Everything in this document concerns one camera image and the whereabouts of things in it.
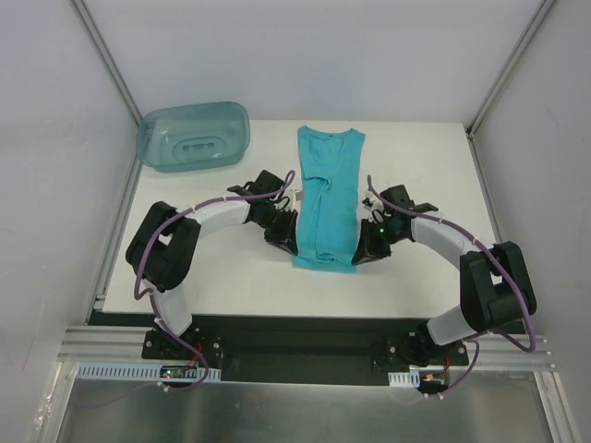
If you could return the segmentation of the teal t shirt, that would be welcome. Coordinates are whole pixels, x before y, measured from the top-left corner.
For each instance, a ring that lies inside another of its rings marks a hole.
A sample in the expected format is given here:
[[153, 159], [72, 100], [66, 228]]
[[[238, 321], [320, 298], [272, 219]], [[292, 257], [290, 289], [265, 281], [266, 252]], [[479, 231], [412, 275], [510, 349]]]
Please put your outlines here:
[[297, 131], [303, 199], [297, 216], [294, 265], [354, 273], [358, 244], [358, 187], [366, 135], [353, 128], [327, 133]]

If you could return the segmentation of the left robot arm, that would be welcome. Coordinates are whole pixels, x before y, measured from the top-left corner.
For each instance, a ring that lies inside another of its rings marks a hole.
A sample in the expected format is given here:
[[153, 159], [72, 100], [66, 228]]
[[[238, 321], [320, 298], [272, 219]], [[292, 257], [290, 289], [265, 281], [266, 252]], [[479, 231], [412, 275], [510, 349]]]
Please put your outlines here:
[[174, 358], [202, 356], [189, 332], [192, 315], [183, 290], [198, 240], [253, 222], [264, 230], [267, 244], [297, 255], [297, 211], [279, 206], [295, 176], [295, 171], [280, 178], [263, 170], [256, 180], [187, 209], [158, 201], [148, 210], [127, 248], [126, 262], [135, 274], [133, 296], [149, 299], [157, 330], [164, 333], [163, 348]]

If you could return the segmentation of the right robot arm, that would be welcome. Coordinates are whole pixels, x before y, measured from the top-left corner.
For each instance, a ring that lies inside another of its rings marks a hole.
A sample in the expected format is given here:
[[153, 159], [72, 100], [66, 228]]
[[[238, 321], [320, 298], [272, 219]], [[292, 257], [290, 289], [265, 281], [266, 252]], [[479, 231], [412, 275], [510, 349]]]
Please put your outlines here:
[[457, 306], [422, 322], [400, 339], [394, 346], [398, 358], [410, 365], [433, 365], [463, 341], [489, 332], [502, 334], [503, 327], [516, 321], [523, 323], [528, 343], [512, 336], [507, 341], [527, 353], [536, 349], [532, 316], [537, 300], [516, 243], [479, 240], [436, 206], [415, 203], [403, 185], [381, 193], [370, 188], [362, 205], [369, 215], [360, 223], [353, 265], [385, 259], [393, 245], [409, 241], [434, 251], [459, 273]]

